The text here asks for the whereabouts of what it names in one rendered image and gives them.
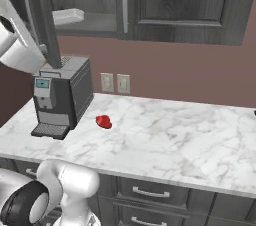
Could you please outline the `red raw meat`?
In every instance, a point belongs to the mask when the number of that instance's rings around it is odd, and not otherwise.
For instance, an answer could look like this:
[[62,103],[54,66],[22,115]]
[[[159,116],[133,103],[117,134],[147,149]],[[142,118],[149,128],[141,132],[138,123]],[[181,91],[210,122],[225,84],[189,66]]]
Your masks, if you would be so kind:
[[112,123],[110,121],[110,117],[108,115],[100,115],[96,117],[96,123],[98,126],[110,129],[112,127]]

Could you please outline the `white tupperware container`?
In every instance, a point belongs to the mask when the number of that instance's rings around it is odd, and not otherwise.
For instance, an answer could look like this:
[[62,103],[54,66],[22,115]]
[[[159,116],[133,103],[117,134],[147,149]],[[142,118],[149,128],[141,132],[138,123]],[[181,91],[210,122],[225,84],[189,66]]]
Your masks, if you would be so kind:
[[52,12],[52,15],[56,26],[81,22],[84,20],[84,11],[77,8],[56,10]]

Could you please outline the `closed dark grey cabinet door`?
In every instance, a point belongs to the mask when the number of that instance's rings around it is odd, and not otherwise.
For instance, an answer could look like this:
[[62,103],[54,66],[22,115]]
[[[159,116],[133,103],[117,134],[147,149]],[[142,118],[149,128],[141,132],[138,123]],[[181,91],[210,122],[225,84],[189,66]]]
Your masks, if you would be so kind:
[[128,0],[131,40],[242,44],[253,0]]

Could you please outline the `open dark grey cabinet door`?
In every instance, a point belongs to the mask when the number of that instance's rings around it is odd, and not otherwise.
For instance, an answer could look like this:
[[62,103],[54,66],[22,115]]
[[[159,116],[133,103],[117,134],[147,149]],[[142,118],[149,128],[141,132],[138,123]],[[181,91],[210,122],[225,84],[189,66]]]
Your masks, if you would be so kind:
[[54,68],[62,67],[50,0],[25,0],[27,14],[36,43],[47,62]]

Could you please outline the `dark grey coffee machine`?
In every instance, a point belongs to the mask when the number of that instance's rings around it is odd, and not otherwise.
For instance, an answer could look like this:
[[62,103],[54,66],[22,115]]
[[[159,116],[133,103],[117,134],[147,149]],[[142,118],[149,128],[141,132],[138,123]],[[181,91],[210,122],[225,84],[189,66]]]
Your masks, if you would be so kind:
[[62,67],[46,64],[33,75],[33,101],[38,125],[36,137],[63,140],[73,130],[94,98],[90,60],[62,56]]

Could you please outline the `dark grey drawer front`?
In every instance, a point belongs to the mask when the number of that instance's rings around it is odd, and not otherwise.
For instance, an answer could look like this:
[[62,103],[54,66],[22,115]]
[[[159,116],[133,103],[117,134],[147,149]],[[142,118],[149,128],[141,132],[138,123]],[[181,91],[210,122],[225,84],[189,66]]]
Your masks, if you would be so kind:
[[[164,191],[166,191],[170,193],[170,197],[154,198],[140,195],[132,191],[133,186],[139,187],[140,190],[153,193],[163,193]],[[126,197],[142,199],[177,207],[186,206],[189,195],[189,190],[187,188],[129,178],[120,178],[118,180],[118,191]]]
[[36,176],[33,176],[33,175],[30,175],[30,174],[27,174],[26,173],[26,169],[27,168],[30,168],[32,169],[33,172],[37,172],[37,169],[39,167],[39,164],[38,163],[34,163],[34,162],[28,162],[28,161],[20,161],[20,160],[16,160],[15,161],[15,164],[17,166],[17,169],[18,169],[18,172],[25,175],[25,176],[28,176],[32,179],[35,179]]
[[256,198],[217,194],[211,215],[217,218],[256,224]]
[[138,203],[114,202],[113,206],[117,213],[117,222],[124,226],[142,226],[131,221],[133,216],[151,223],[165,222],[167,226],[205,226],[208,217],[207,214],[193,213],[185,209]]

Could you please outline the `white wall outlet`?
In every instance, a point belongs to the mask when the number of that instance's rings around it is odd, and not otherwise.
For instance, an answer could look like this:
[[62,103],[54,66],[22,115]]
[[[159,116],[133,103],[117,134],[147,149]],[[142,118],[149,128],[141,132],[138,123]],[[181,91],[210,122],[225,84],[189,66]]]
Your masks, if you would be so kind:
[[101,74],[101,84],[103,92],[113,92],[114,91],[114,81],[112,73],[102,73]]
[[124,74],[117,75],[117,88],[119,93],[130,93],[130,76]]

